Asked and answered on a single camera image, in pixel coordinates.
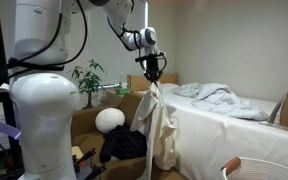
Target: bed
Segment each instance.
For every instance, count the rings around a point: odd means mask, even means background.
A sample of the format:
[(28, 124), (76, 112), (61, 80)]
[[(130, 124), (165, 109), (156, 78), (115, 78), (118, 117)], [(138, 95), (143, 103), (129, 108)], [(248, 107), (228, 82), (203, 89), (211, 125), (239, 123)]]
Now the bed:
[[(149, 86), (142, 76), (128, 76), (128, 79), (133, 90), (144, 91)], [(165, 75), (161, 82), (168, 83), (167, 80), (178, 83), (176, 74)], [(221, 167), (236, 156), (288, 167), (288, 131), (199, 110), (191, 105), (191, 98), (174, 95), (167, 88), (163, 88), (163, 98), (170, 119), (177, 128), (176, 168), (188, 179), (221, 179)], [(244, 99), (268, 114), (276, 105), (275, 102)]]

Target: black cloth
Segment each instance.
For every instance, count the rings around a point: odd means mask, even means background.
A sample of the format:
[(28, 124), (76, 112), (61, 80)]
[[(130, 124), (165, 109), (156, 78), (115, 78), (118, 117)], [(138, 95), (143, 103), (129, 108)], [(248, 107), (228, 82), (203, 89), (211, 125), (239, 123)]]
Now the black cloth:
[(100, 152), (101, 163), (110, 161), (112, 155), (121, 160), (146, 155), (146, 138), (139, 131), (130, 131), (118, 125), (103, 137), (105, 141)]

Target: rumpled blanket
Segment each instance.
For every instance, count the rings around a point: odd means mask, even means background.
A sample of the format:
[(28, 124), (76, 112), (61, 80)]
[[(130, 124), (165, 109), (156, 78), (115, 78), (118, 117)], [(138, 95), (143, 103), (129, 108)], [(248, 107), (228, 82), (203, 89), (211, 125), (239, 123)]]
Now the rumpled blanket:
[(262, 121), (269, 118), (269, 115), (259, 107), (252, 106), (249, 101), (236, 96), (225, 84), (189, 83), (174, 88), (172, 92), (179, 96), (193, 98), (191, 104), (198, 109), (240, 119)]

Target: pillow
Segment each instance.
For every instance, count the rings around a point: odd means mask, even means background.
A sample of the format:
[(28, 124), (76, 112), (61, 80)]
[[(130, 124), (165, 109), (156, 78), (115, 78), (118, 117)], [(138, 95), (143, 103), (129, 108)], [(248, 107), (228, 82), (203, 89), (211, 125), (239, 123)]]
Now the pillow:
[(164, 83), (164, 84), (161, 84), (161, 87), (162, 87), (162, 92), (167, 93), (167, 92), (171, 92), (172, 89), (179, 87), (179, 85), (173, 84), (173, 83)]
[(95, 118), (96, 128), (102, 133), (108, 133), (115, 129), (117, 125), (123, 126), (124, 123), (124, 113), (116, 108), (106, 108), (98, 113)]

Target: wooden headboard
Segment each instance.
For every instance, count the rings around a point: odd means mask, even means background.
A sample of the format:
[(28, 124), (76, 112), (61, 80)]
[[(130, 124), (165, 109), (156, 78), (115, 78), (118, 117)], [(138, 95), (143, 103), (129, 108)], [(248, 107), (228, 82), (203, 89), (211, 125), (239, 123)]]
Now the wooden headboard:
[[(160, 82), (178, 84), (178, 75), (163, 74), (160, 79)], [(145, 91), (149, 88), (151, 83), (145, 78), (144, 75), (141, 76), (127, 75), (127, 85), (133, 91)]]

